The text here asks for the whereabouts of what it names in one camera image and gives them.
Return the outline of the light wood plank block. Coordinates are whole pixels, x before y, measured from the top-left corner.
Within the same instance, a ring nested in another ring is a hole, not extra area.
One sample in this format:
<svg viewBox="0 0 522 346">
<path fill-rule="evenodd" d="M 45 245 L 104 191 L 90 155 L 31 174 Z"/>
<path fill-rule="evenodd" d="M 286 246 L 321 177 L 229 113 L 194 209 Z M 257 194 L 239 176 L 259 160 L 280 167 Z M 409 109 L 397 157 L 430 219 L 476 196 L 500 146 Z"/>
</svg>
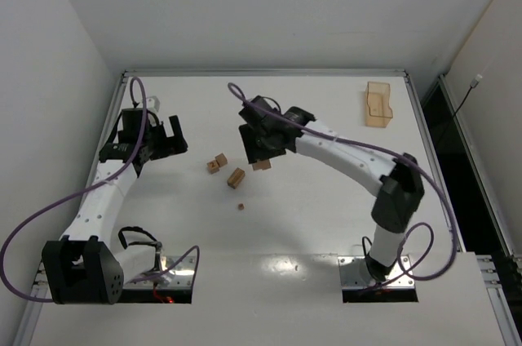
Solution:
<svg viewBox="0 0 522 346">
<path fill-rule="evenodd" d="M 269 159 L 257 161 L 252 164 L 252 170 L 253 171 L 265 171 L 272 167 L 271 162 Z"/>
</svg>

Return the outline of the dark striped wood block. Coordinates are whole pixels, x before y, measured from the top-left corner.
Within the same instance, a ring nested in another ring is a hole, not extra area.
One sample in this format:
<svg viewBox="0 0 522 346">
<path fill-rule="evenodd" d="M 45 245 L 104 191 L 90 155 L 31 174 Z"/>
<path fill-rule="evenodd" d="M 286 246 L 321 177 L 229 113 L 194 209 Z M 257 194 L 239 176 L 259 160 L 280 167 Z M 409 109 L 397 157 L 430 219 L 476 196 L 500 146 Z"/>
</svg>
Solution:
<svg viewBox="0 0 522 346">
<path fill-rule="evenodd" d="M 237 189 L 245 177 L 246 172 L 239 167 L 236 168 L 227 179 L 228 187 L 232 189 Z"/>
</svg>

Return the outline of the plain light wood cube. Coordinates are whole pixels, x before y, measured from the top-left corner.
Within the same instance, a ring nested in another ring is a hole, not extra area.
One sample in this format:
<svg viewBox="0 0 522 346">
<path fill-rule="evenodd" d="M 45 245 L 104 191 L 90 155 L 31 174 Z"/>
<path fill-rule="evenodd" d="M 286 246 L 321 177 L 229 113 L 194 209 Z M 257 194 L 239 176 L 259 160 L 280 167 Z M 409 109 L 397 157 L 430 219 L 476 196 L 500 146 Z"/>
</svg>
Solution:
<svg viewBox="0 0 522 346">
<path fill-rule="evenodd" d="M 223 153 L 218 154 L 215 157 L 215 161 L 217 162 L 219 167 L 223 167 L 223 166 L 226 166 L 228 164 L 228 160 L 227 160 L 226 156 Z"/>
</svg>

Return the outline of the wood cube numbered two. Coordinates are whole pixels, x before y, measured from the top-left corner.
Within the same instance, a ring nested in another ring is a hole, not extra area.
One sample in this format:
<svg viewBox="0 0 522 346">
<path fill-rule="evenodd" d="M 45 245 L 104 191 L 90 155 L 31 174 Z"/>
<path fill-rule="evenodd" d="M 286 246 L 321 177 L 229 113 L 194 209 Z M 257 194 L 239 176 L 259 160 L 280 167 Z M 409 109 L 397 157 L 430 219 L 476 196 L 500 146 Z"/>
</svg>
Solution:
<svg viewBox="0 0 522 346">
<path fill-rule="evenodd" d="M 207 171 L 213 175 L 214 173 L 217 173 L 220 170 L 220 166 L 217 163 L 216 160 L 212 160 L 206 164 Z"/>
</svg>

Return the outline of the transparent orange plastic box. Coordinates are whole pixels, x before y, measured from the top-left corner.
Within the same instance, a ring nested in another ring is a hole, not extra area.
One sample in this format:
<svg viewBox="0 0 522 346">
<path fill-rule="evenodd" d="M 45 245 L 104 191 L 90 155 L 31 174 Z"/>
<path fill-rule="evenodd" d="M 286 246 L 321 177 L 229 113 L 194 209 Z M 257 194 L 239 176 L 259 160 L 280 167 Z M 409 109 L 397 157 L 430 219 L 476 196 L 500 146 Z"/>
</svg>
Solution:
<svg viewBox="0 0 522 346">
<path fill-rule="evenodd" d="M 386 128 L 393 119 L 390 106 L 391 86 L 387 82 L 367 82 L 365 90 L 365 125 Z"/>
</svg>

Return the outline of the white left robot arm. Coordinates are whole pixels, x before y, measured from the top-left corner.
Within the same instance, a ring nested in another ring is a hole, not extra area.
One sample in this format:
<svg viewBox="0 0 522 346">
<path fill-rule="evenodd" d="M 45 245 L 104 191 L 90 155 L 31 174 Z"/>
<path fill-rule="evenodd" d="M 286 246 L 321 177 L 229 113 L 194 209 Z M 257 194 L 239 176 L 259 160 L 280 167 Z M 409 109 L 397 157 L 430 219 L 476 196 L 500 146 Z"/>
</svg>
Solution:
<svg viewBox="0 0 522 346">
<path fill-rule="evenodd" d="M 56 304 L 115 304 L 129 282 L 158 273 L 162 244 L 124 242 L 111 249 L 113 228 L 144 165 L 181 153 L 188 144 L 177 116 L 167 135 L 157 110 L 123 109 L 99 152 L 95 189 L 57 241 L 46 242 L 42 262 Z"/>
</svg>

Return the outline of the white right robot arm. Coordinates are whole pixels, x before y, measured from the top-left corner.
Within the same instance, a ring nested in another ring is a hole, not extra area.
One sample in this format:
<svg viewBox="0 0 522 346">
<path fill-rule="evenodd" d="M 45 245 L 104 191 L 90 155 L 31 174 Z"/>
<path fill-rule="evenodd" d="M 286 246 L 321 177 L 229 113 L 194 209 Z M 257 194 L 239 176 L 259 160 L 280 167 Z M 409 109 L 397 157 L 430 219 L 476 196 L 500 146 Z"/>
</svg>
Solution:
<svg viewBox="0 0 522 346">
<path fill-rule="evenodd" d="M 365 283 L 384 282 L 424 195 L 419 172 L 406 164 L 416 163 L 416 158 L 407 153 L 388 157 L 358 145 L 343 144 L 329 127 L 298 107 L 290 108 L 280 119 L 275 117 L 274 109 L 266 113 L 249 106 L 243 107 L 239 116 L 245 121 L 239 132 L 248 163 L 291 151 L 323 162 L 375 197 L 371 210 L 374 240 L 360 265 L 360 277 Z"/>
</svg>

